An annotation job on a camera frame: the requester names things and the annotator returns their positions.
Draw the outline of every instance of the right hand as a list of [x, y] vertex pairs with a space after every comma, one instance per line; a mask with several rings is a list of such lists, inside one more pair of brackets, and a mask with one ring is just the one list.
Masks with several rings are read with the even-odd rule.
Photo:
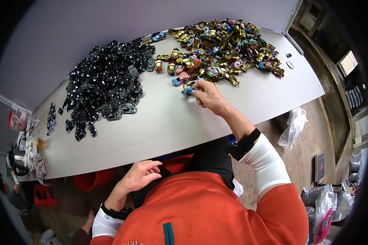
[[132, 192], [142, 189], [155, 179], [161, 178], [158, 166], [160, 161], [139, 161], [132, 165], [128, 173], [120, 180], [124, 192]]
[[210, 109], [215, 115], [222, 116], [230, 106], [212, 82], [197, 80], [192, 87], [195, 90], [191, 94], [196, 97], [198, 105]]

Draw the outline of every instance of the red plastic chair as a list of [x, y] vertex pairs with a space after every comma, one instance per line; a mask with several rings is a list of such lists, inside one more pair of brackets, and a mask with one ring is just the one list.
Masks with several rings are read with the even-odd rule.
[[191, 163], [192, 156], [193, 154], [189, 154], [161, 160], [162, 166], [164, 166], [172, 174], [177, 174], [184, 171], [185, 168]]
[[50, 195], [48, 186], [34, 186], [34, 205], [55, 207], [56, 204], [56, 199]]
[[72, 176], [76, 186], [81, 190], [92, 190], [94, 187], [109, 183], [113, 177], [114, 169], [105, 169], [97, 172]]

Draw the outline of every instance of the black wristband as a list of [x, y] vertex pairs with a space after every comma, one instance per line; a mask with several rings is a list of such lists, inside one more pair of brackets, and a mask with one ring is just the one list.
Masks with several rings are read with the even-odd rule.
[[254, 147], [254, 142], [259, 138], [260, 134], [260, 131], [255, 129], [250, 135], [245, 135], [239, 142], [229, 146], [227, 150], [228, 154], [237, 161], [240, 161]]
[[105, 203], [102, 203], [101, 205], [101, 208], [102, 208], [102, 211], [109, 215], [110, 217], [114, 218], [114, 219], [120, 219], [120, 220], [125, 220], [128, 215], [129, 215], [129, 210], [127, 210], [126, 208], [123, 208], [120, 212], [117, 212], [116, 210], [113, 210], [113, 209], [107, 209], [105, 207]]

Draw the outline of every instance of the person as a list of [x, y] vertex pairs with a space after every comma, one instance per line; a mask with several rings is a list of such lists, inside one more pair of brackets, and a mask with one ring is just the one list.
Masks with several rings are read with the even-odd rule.
[[[258, 132], [213, 83], [198, 80], [193, 88], [197, 103], [225, 119], [239, 143]], [[256, 211], [246, 209], [232, 191], [230, 144], [223, 137], [201, 145], [189, 171], [165, 179], [159, 161], [134, 163], [101, 204], [91, 244], [305, 244], [306, 210], [283, 160], [260, 132], [252, 143], [239, 160], [254, 167]], [[144, 199], [123, 220], [115, 213], [129, 193]]]
[[15, 184], [13, 189], [10, 189], [10, 186], [2, 179], [2, 175], [0, 174], [0, 191], [7, 196], [12, 206], [20, 212], [30, 211], [34, 204], [33, 189], [35, 182], [28, 182], [22, 185], [21, 188], [14, 171], [11, 172], [11, 177]]
[[94, 211], [89, 211], [89, 218], [87, 219], [86, 223], [75, 231], [74, 235], [71, 238], [70, 244], [71, 245], [86, 245], [90, 244], [92, 235], [93, 235], [93, 222], [94, 222]]

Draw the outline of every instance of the purple wall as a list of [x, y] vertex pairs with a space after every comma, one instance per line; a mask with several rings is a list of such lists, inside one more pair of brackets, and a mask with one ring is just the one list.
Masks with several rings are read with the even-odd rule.
[[15, 29], [0, 60], [0, 93], [34, 110], [94, 45], [112, 39], [127, 42], [153, 32], [226, 17], [280, 31], [296, 3], [38, 0]]

